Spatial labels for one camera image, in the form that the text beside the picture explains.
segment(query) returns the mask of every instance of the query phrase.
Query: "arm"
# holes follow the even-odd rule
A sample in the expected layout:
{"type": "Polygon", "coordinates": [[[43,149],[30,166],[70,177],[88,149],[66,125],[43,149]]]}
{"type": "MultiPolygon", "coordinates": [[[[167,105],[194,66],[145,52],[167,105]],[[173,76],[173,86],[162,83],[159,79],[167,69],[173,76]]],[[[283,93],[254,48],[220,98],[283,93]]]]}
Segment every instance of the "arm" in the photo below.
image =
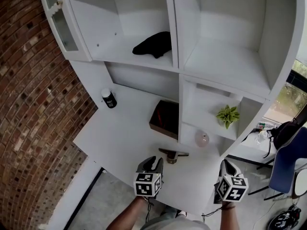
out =
{"type": "Polygon", "coordinates": [[[220,230],[239,230],[239,224],[236,219],[236,208],[234,203],[227,205],[225,209],[222,209],[222,220],[220,230]]]}
{"type": "Polygon", "coordinates": [[[136,197],[106,230],[131,230],[146,203],[142,197],[136,197]]]}

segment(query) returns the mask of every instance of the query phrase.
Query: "window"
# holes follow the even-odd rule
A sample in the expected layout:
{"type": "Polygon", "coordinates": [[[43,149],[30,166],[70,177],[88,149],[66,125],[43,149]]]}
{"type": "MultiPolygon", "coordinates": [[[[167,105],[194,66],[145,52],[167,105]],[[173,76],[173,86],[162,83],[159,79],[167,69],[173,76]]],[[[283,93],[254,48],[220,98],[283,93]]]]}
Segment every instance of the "window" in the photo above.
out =
{"type": "Polygon", "coordinates": [[[294,117],[307,117],[307,67],[295,60],[291,73],[277,99],[264,115],[277,123],[291,121],[294,117]]]}

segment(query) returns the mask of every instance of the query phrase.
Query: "gray floor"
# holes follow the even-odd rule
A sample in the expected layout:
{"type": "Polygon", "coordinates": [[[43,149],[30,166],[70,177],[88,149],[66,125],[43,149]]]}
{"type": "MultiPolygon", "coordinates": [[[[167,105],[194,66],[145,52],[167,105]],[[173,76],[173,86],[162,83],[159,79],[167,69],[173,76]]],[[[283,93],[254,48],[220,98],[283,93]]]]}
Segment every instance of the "gray floor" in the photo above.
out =
{"type": "MultiPolygon", "coordinates": [[[[250,190],[254,191],[268,184],[268,178],[271,171],[261,169],[256,171],[256,166],[244,162],[233,161],[248,178],[250,190]]],[[[288,209],[292,205],[291,199],[263,201],[266,196],[273,195],[274,191],[265,190],[251,196],[246,195],[243,200],[237,204],[236,211],[241,230],[265,230],[267,222],[276,215],[276,213],[288,209]]],[[[70,226],[70,230],[104,230],[109,223],[134,199],[133,189],[119,181],[110,173],[102,174],[95,186],[91,190],[88,198],[81,207],[70,226]]],[[[214,205],[213,196],[206,207],[205,214],[214,211],[219,206],[214,205]]],[[[302,209],[301,220],[296,230],[307,219],[307,195],[301,197],[297,206],[302,209]]],[[[150,218],[159,216],[163,209],[163,204],[156,202],[152,207],[150,218]]],[[[133,230],[138,230],[145,223],[147,209],[144,209],[133,230]]],[[[189,219],[202,220],[201,216],[188,214],[189,219]]],[[[221,212],[206,218],[206,224],[211,230],[219,230],[221,212]]]]}

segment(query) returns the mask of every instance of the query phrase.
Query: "brick wall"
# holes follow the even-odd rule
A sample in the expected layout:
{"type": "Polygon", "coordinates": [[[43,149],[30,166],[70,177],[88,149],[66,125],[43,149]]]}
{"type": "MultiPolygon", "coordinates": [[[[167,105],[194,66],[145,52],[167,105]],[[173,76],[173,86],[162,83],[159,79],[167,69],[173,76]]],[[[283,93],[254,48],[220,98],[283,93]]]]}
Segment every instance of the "brick wall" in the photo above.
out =
{"type": "Polygon", "coordinates": [[[0,222],[46,223],[86,155],[73,139],[95,106],[40,0],[0,0],[0,222]]]}

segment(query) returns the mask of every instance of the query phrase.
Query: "potted plant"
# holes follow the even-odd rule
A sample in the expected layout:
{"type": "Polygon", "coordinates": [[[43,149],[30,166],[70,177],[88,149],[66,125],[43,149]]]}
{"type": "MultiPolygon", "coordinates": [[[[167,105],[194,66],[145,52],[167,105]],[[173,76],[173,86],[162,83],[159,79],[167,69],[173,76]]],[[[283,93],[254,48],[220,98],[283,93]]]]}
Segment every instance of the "potted plant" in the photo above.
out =
{"type": "Polygon", "coordinates": [[[216,117],[222,121],[222,124],[225,125],[226,129],[233,123],[239,120],[240,113],[236,111],[236,106],[230,108],[229,105],[226,105],[225,108],[222,108],[216,117]]]}

